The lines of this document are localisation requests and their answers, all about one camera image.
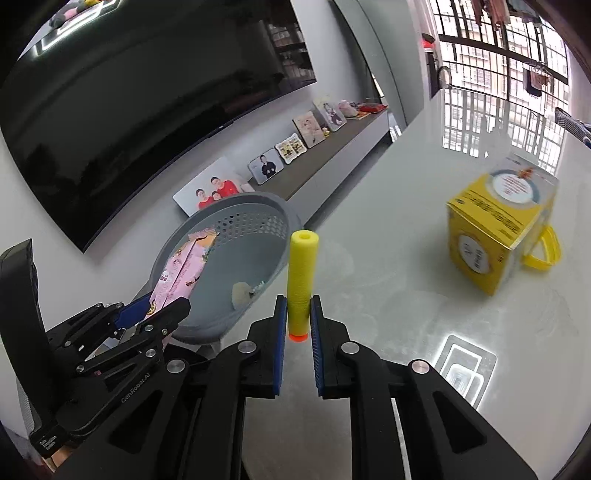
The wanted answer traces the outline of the pink snack wrapper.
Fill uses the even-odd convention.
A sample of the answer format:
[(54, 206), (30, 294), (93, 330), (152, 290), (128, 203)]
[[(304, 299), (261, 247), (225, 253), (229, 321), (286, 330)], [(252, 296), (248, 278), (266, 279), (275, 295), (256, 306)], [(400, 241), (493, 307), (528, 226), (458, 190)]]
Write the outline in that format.
[(149, 298), (145, 320), (178, 298), (188, 299), (204, 272), (217, 232), (207, 228), (188, 235), (188, 240), (167, 259)]

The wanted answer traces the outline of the beige sloth plush toy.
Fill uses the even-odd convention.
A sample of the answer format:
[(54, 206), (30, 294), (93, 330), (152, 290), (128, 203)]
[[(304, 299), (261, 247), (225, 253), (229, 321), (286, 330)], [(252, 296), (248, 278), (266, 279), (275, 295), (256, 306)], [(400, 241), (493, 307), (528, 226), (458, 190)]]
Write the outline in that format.
[(233, 309), (240, 310), (249, 304), (254, 296), (252, 286), (246, 282), (237, 282), (231, 288), (231, 304)]

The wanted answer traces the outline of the yellow foam dart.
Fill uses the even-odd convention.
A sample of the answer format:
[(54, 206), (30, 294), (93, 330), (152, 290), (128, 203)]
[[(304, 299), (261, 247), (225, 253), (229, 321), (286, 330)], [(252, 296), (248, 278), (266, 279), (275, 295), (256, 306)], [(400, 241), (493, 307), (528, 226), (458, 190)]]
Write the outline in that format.
[(318, 234), (298, 230), (290, 237), (287, 272), (288, 337), (303, 342), (310, 332), (311, 297), (314, 293), (315, 263), (318, 256)]

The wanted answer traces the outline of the yellow square plastic ring lid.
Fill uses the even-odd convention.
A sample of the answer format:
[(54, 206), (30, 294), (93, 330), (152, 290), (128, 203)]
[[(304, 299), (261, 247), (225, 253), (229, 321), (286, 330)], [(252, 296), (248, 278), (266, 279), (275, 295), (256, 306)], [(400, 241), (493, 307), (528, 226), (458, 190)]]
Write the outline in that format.
[(522, 257), (525, 267), (547, 272), (562, 259), (562, 248), (559, 238), (551, 225), (546, 225), (531, 253)]

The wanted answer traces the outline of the grey perforated laundry basket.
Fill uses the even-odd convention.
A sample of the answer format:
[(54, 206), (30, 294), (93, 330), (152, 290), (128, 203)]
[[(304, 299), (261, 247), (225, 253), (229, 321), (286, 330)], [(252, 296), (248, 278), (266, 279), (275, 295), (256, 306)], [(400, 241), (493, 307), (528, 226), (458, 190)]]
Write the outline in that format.
[(186, 219), (159, 251), (141, 289), (155, 287), (166, 260), (188, 236), (211, 228), (217, 233), (197, 287), (190, 294), (190, 313), (172, 338), (191, 345), (221, 340), (247, 307), (232, 306), (232, 286), (245, 282), (266, 288), (287, 264), (290, 235), (301, 229), (301, 219), (286, 200), (264, 192), (224, 198)]

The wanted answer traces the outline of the large family photo red shirts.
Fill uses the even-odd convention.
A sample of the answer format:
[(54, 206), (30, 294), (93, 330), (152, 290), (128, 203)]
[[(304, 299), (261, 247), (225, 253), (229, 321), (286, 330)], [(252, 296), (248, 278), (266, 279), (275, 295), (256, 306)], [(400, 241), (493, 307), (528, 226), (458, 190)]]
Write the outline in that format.
[(252, 191), (252, 175), (239, 171), (228, 158), (216, 159), (177, 191), (172, 199), (187, 216), (191, 216), (217, 201)]

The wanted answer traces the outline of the photo of man in black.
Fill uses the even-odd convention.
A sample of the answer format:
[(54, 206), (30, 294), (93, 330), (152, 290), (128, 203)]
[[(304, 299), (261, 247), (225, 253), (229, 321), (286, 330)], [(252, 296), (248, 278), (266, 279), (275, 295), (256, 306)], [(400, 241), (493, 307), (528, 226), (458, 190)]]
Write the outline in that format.
[(264, 151), (262, 154), (253, 158), (249, 162), (247, 168), (249, 168), (252, 178), (256, 181), (257, 185), (263, 185), (268, 180), (279, 174), (283, 170), (283, 160), (280, 158), (280, 154), (274, 148)]

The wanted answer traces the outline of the large curved black television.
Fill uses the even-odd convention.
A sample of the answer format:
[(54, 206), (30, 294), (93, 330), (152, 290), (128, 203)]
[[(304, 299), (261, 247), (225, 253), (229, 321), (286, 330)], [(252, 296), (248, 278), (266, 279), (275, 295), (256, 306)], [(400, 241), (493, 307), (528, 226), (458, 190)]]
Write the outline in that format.
[(289, 1), (1, 5), (1, 131), (28, 187), (86, 250), (153, 178), (315, 81)]

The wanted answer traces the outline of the plush toys on television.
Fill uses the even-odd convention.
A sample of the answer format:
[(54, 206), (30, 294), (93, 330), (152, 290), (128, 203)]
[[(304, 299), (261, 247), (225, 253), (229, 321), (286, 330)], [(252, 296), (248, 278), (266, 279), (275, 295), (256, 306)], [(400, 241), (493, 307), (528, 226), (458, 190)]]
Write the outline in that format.
[(49, 26), (52, 29), (60, 28), (66, 21), (83, 13), (89, 8), (101, 3), (101, 0), (77, 0), (69, 1), (49, 20)]

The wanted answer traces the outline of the barred window grille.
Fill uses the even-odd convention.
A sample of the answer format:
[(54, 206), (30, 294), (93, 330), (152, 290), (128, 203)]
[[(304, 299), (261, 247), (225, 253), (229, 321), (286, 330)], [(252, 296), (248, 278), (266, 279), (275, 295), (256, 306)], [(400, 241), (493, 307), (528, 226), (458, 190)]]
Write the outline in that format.
[(455, 85), (521, 104), (538, 113), (569, 108), (565, 42), (541, 18), (521, 15), (509, 1), (509, 22), (477, 15), (471, 1), (431, 1), (442, 61)]

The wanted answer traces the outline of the leaning floor mirror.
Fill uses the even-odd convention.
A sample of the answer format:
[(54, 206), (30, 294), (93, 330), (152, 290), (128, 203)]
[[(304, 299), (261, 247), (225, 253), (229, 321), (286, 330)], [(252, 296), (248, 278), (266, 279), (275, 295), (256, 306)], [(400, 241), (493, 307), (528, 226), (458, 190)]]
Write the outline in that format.
[(402, 130), (408, 126), (404, 107), (399, 95), (396, 79), (392, 72), (391, 65), (378, 37), (378, 34), (370, 22), (363, 6), (356, 0), (337, 0), (335, 5), (341, 11), (349, 29), (352, 30), (356, 42), (362, 50), (363, 56), (370, 68), (370, 72), (376, 78), (384, 97), (387, 100), (394, 118)]

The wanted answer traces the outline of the hanging laundry clothes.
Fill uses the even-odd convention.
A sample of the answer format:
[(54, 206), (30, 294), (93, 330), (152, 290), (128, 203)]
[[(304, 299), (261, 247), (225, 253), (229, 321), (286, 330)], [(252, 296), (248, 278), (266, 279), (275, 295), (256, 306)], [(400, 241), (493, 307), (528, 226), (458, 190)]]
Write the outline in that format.
[(522, 0), (471, 0), (475, 20), (478, 25), (482, 23), (484, 13), (488, 15), (493, 26), (508, 25), (511, 17), (521, 18), (524, 22), (539, 24), (541, 22), (538, 13)]

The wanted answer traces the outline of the small multi-picture photo frame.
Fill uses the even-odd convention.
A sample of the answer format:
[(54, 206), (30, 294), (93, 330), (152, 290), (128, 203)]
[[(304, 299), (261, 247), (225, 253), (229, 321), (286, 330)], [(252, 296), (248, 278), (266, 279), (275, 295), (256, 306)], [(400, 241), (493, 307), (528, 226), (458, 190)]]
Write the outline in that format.
[(287, 137), (287, 139), (277, 143), (274, 146), (274, 149), (276, 149), (280, 158), (287, 165), (290, 165), (291, 162), (308, 151), (308, 148), (305, 147), (303, 140), (301, 140), (297, 133), (293, 133), (290, 137)]

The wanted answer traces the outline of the baby photo frame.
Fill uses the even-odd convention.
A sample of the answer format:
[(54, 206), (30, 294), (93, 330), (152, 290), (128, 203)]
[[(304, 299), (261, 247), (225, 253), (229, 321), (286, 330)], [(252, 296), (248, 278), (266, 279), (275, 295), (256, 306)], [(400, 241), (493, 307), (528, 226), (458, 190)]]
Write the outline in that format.
[(311, 111), (294, 117), (293, 122), (308, 149), (325, 141), (324, 131)]

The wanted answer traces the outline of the tall portrait photo frame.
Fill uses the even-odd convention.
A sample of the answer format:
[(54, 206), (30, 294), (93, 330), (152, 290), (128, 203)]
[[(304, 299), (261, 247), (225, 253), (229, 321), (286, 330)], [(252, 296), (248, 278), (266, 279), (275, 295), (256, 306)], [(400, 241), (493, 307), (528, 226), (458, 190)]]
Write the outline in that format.
[(312, 103), (315, 105), (318, 114), (324, 119), (325, 125), (328, 126), (332, 132), (338, 131), (346, 124), (346, 117), (339, 110), (339, 107), (335, 102), (332, 102), (328, 96), (319, 97)]

